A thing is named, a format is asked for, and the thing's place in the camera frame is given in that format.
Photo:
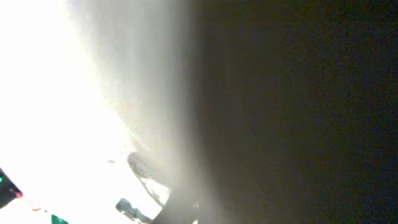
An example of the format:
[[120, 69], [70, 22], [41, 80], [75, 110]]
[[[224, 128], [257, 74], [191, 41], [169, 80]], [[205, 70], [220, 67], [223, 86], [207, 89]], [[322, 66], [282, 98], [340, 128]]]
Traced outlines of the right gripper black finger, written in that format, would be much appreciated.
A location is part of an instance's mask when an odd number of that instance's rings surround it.
[[185, 188], [172, 189], [169, 199], [152, 224], [199, 224], [198, 194]]

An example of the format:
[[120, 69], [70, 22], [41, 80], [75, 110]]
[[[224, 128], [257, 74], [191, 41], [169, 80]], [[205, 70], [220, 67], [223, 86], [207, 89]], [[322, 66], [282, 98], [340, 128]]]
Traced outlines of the khaki green shorts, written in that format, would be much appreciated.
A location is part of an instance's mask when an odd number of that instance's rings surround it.
[[71, 1], [108, 103], [201, 223], [397, 222], [396, 1]]

